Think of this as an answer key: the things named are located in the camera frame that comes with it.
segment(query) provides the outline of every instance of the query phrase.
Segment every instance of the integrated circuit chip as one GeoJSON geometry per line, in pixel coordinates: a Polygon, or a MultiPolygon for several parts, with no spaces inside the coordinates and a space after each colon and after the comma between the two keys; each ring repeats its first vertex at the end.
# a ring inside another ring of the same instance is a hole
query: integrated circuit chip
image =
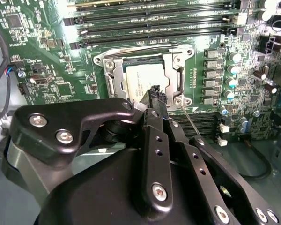
{"type": "Polygon", "coordinates": [[[206,60],[205,66],[206,68],[217,68],[217,60],[206,60]]]}
{"type": "Polygon", "coordinates": [[[69,83],[61,83],[57,85],[60,96],[72,96],[72,90],[69,83]]]}
{"type": "Polygon", "coordinates": [[[212,105],[214,102],[213,97],[203,97],[202,98],[203,104],[205,105],[212,105]]]}
{"type": "Polygon", "coordinates": [[[218,52],[218,50],[209,50],[208,49],[205,51],[205,56],[207,58],[218,58],[219,52],[218,52]]]}
{"type": "Polygon", "coordinates": [[[160,85],[160,90],[163,92],[169,85],[162,64],[144,64],[126,68],[126,80],[123,82],[123,88],[128,92],[132,101],[140,101],[153,85],[160,85]]]}
{"type": "Polygon", "coordinates": [[[258,100],[258,95],[252,95],[250,101],[255,102],[258,100]]]}
{"type": "Polygon", "coordinates": [[[205,70],[205,77],[206,78],[215,78],[216,77],[216,71],[215,70],[205,70]]]}
{"type": "Polygon", "coordinates": [[[204,80],[204,85],[207,88],[213,88],[215,86],[215,80],[209,79],[204,80]]]}
{"type": "Polygon", "coordinates": [[[205,96],[213,96],[214,95],[214,89],[205,89],[204,95],[205,96]]]}
{"type": "Polygon", "coordinates": [[[22,27],[21,19],[18,14],[7,15],[6,20],[10,26],[10,28],[20,28],[22,27]]]}
{"type": "Polygon", "coordinates": [[[246,79],[239,79],[238,80],[238,84],[239,85],[245,85],[247,83],[247,80],[246,79]]]}

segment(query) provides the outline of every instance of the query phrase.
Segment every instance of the ram slot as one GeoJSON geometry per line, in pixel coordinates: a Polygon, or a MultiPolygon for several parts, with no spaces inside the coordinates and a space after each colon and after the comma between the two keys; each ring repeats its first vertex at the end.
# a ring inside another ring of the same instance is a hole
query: ram slot
{"type": "Polygon", "coordinates": [[[115,19],[104,19],[92,21],[86,23],[83,26],[78,26],[77,29],[80,32],[86,33],[87,31],[104,31],[104,30],[118,30],[127,28],[137,28],[137,27],[148,27],[153,25],[163,25],[163,24],[176,24],[185,23],[192,21],[210,21],[214,18],[220,20],[224,15],[233,15],[237,13],[236,10],[213,10],[213,11],[203,11],[203,12],[193,12],[187,11],[184,13],[173,12],[168,14],[156,14],[150,16],[134,16],[131,18],[121,18],[115,19]]]}
{"type": "Polygon", "coordinates": [[[104,18],[130,18],[131,16],[148,16],[160,13],[171,13],[171,12],[184,12],[189,10],[201,11],[201,10],[212,10],[212,9],[224,9],[225,2],[218,3],[206,3],[206,4],[187,4],[187,1],[181,3],[171,4],[156,4],[146,5],[144,7],[125,7],[125,8],[95,8],[92,11],[75,12],[71,14],[71,17],[64,19],[65,25],[77,25],[85,24],[90,21],[104,19],[104,18]]]}

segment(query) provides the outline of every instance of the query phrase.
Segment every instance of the silver screw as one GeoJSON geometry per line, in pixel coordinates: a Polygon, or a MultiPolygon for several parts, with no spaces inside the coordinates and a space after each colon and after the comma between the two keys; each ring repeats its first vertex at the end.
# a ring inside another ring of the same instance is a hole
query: silver screw
{"type": "Polygon", "coordinates": [[[261,115],[259,110],[256,110],[255,112],[253,112],[253,116],[255,117],[259,117],[261,115]]]}
{"type": "Polygon", "coordinates": [[[24,71],[20,70],[20,71],[18,72],[18,77],[20,77],[20,78],[25,78],[25,77],[26,77],[26,73],[25,73],[24,71]]]}
{"type": "Polygon", "coordinates": [[[113,61],[108,61],[108,62],[106,62],[106,63],[105,63],[105,66],[106,66],[106,68],[107,68],[108,70],[114,69],[114,63],[113,63],[113,61]]]}
{"type": "Polygon", "coordinates": [[[153,195],[154,197],[159,200],[159,201],[165,201],[167,199],[167,192],[166,190],[163,188],[163,186],[159,185],[159,184],[154,184],[152,186],[152,191],[153,191],[153,195]]]}
{"type": "Polygon", "coordinates": [[[226,211],[221,207],[221,206],[216,206],[215,207],[215,212],[218,216],[218,218],[224,223],[228,224],[229,223],[229,217],[226,211]]]}
{"type": "Polygon", "coordinates": [[[159,115],[158,115],[158,113],[156,111],[152,111],[151,113],[152,113],[153,116],[159,117],[159,115]]]}
{"type": "Polygon", "coordinates": [[[41,128],[47,124],[47,120],[43,116],[34,115],[29,118],[29,123],[35,127],[41,128]]]}
{"type": "Polygon", "coordinates": [[[259,218],[261,219],[262,222],[267,223],[267,218],[260,209],[256,209],[256,213],[257,213],[257,215],[259,216],[259,218]]]}
{"type": "Polygon", "coordinates": [[[62,130],[57,132],[56,139],[63,144],[69,144],[73,141],[73,136],[71,133],[62,130]]]}
{"type": "Polygon", "coordinates": [[[172,121],[172,124],[174,125],[174,127],[179,127],[179,124],[176,121],[172,121]]]}
{"type": "Polygon", "coordinates": [[[127,102],[123,102],[122,105],[123,105],[124,108],[126,108],[128,110],[132,109],[131,105],[129,105],[129,103],[127,103],[127,102]]]}
{"type": "Polygon", "coordinates": [[[267,210],[267,213],[268,213],[269,217],[270,217],[275,223],[278,223],[278,222],[279,222],[278,218],[276,217],[276,215],[275,215],[272,211],[267,210]]]}
{"type": "Polygon", "coordinates": [[[200,145],[205,145],[204,141],[202,141],[202,139],[198,139],[198,142],[200,143],[200,145]]]}

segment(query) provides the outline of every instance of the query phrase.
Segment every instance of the green circuit board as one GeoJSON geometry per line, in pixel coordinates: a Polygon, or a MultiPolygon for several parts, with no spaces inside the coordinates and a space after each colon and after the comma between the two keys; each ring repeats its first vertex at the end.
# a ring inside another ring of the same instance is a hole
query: green circuit board
{"type": "Polygon", "coordinates": [[[253,0],[0,0],[0,29],[29,105],[108,98],[104,70],[94,57],[109,49],[191,45],[195,54],[185,62],[185,96],[192,99],[188,112],[218,112],[223,105],[232,117],[231,140],[237,137],[242,116],[255,139],[268,139],[269,116],[279,92],[266,92],[252,74],[268,65],[272,77],[281,54],[257,51],[260,35],[275,33],[258,19],[263,11],[253,0]],[[236,19],[240,14],[245,23],[236,19]],[[216,59],[207,57],[208,50],[218,51],[216,59]],[[232,53],[242,56],[235,75],[227,71],[234,64],[232,53]],[[208,60],[218,63],[214,92],[206,100],[208,60]],[[236,80],[233,88],[225,82],[229,77],[236,80]],[[224,96],[227,90],[233,99],[224,96]],[[257,110],[261,116],[254,117],[257,110]]]}

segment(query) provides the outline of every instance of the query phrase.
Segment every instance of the black ram slot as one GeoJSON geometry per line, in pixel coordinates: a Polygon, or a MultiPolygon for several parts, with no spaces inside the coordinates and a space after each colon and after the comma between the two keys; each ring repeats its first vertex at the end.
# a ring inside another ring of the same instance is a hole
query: black ram slot
{"type": "Polygon", "coordinates": [[[81,17],[76,17],[80,22],[79,24],[85,24],[85,23],[91,23],[91,22],[95,22],[97,20],[110,20],[110,19],[121,19],[121,18],[129,18],[132,19],[134,17],[137,16],[157,16],[159,14],[171,14],[171,13],[178,13],[178,12],[183,12],[183,13],[187,13],[188,11],[196,11],[196,12],[200,12],[200,11],[206,11],[206,10],[220,10],[223,9],[223,4],[220,5],[196,5],[196,6],[189,6],[189,7],[184,7],[184,8],[171,8],[168,10],[158,10],[158,11],[153,11],[153,9],[150,10],[143,10],[143,12],[131,12],[131,13],[125,13],[125,14],[108,14],[106,16],[96,16],[96,15],[92,15],[92,16],[81,16],[81,17]]]}
{"type": "Polygon", "coordinates": [[[122,42],[126,43],[127,41],[131,41],[131,42],[140,42],[140,41],[161,41],[161,38],[164,39],[168,39],[170,38],[171,41],[170,42],[175,42],[175,41],[179,41],[181,38],[188,38],[190,36],[198,36],[198,35],[216,35],[216,34],[221,34],[222,33],[222,29],[221,28],[209,28],[209,29],[203,29],[203,30],[192,30],[190,31],[188,34],[177,34],[177,35],[171,35],[169,36],[169,34],[167,34],[166,36],[162,36],[162,37],[151,37],[151,36],[146,36],[144,38],[137,38],[137,39],[133,39],[132,37],[129,37],[127,39],[123,38],[123,39],[118,39],[118,38],[114,38],[113,40],[95,40],[95,41],[80,41],[80,42],[73,42],[70,43],[70,48],[72,50],[74,49],[80,49],[80,48],[86,48],[88,46],[93,46],[93,45],[99,45],[99,44],[105,44],[108,42],[113,42],[114,44],[120,44],[122,42]]]}
{"type": "Polygon", "coordinates": [[[220,32],[221,27],[216,28],[198,28],[198,29],[188,29],[188,30],[177,30],[171,32],[163,32],[163,33],[151,33],[151,34],[131,34],[126,36],[111,36],[111,37],[102,37],[102,38],[94,38],[94,39],[83,39],[82,42],[98,44],[98,43],[106,43],[106,42],[116,42],[116,41],[132,41],[135,39],[149,39],[149,38],[163,38],[168,36],[178,36],[178,35],[191,35],[191,34],[200,34],[205,32],[220,32]]]}
{"type": "MultiPolygon", "coordinates": [[[[208,9],[213,9],[213,8],[222,8],[224,9],[224,6],[229,4],[228,1],[226,2],[215,2],[215,3],[206,3],[206,4],[198,4],[198,5],[189,5],[188,7],[185,6],[173,6],[173,7],[169,7],[169,8],[142,8],[139,9],[137,11],[125,11],[125,13],[121,13],[121,10],[119,8],[119,6],[106,6],[104,7],[105,12],[107,13],[102,13],[102,14],[96,14],[93,13],[96,10],[98,10],[97,8],[94,7],[88,7],[88,9],[85,7],[84,9],[86,9],[83,12],[88,13],[89,15],[92,15],[90,18],[92,20],[94,19],[102,19],[102,18],[121,18],[121,17],[130,17],[132,15],[148,15],[148,14],[154,14],[154,13],[167,13],[167,12],[173,12],[174,10],[178,10],[178,11],[187,11],[187,10],[208,10],[208,9]],[[110,13],[112,11],[115,11],[118,9],[118,13],[110,13]]],[[[133,4],[133,7],[138,7],[138,6],[143,6],[143,5],[148,5],[146,3],[142,3],[142,4],[133,4]]]]}
{"type": "Polygon", "coordinates": [[[103,27],[89,27],[78,29],[79,32],[83,32],[87,34],[87,32],[99,32],[99,31],[110,31],[110,30],[119,30],[119,29],[129,29],[129,28],[148,28],[150,26],[156,25],[166,25],[166,24],[183,24],[183,23],[191,23],[191,22],[212,22],[213,20],[218,20],[222,22],[222,17],[224,15],[217,15],[217,16],[205,16],[205,17],[193,17],[193,18],[178,18],[178,19],[171,19],[171,20],[164,20],[164,21],[151,21],[151,22],[136,22],[136,23],[129,23],[129,24],[117,24],[117,25],[110,25],[110,26],[103,26],[103,27]]]}
{"type": "MultiPolygon", "coordinates": [[[[217,138],[218,128],[221,123],[221,115],[218,112],[189,114],[189,116],[203,137],[212,138],[213,140],[217,138]]],[[[171,117],[181,125],[186,137],[191,138],[197,135],[184,114],[172,115],[171,117]]]]}

